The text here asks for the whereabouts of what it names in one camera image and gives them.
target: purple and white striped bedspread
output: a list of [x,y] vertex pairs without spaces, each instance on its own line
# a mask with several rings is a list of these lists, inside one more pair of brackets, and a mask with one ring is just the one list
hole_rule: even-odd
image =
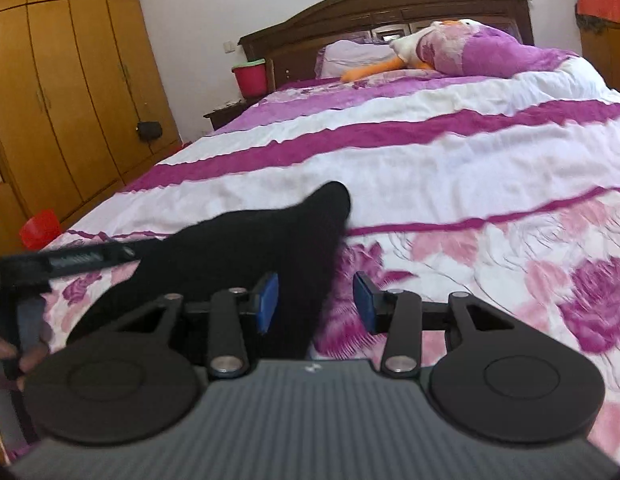
[[[316,356],[378,362],[382,336],[356,315],[351,278],[430,301],[468,290],[586,354],[606,403],[592,433],[620,461],[620,94],[581,58],[511,79],[402,71],[276,92],[158,164],[55,241],[165,236],[226,211],[349,189]],[[134,265],[59,280],[55,348]],[[424,364],[444,353],[428,334]]]

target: blue pad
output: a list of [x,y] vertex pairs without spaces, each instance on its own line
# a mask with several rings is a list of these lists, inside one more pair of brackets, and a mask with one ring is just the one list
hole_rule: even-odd
[[272,277],[267,280],[267,283],[263,287],[263,291],[261,291],[261,302],[259,304],[259,313],[257,314],[257,323],[260,333],[264,334],[267,332],[274,311],[277,309],[278,302],[279,275],[273,274]]
[[375,333],[375,297],[358,272],[352,280],[352,292],[363,326],[368,332]]

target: nightstand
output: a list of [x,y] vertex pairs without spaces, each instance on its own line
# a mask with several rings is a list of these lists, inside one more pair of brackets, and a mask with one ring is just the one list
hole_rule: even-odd
[[227,105],[223,108],[218,108],[217,110],[213,110],[210,113],[204,115],[203,117],[207,117],[212,121],[212,127],[215,130],[224,127],[227,123],[234,121],[238,116],[240,116],[245,110],[251,107],[254,103],[258,103],[262,97],[256,97],[247,99],[245,101],[239,101],[238,103],[233,103]]

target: wooden headboard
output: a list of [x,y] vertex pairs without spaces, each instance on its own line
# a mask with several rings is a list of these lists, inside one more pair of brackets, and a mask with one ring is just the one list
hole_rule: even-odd
[[313,79],[317,52],[337,40],[392,40],[434,20],[472,18],[534,44],[529,0],[324,0],[239,40],[248,60],[265,58],[270,90]]

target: red cup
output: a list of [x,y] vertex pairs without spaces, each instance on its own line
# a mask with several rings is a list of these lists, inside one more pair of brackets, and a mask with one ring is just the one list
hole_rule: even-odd
[[46,209],[32,216],[18,234],[26,249],[40,251],[62,234],[61,224],[54,211]]
[[232,68],[236,82],[244,98],[267,94],[266,60],[242,63]]

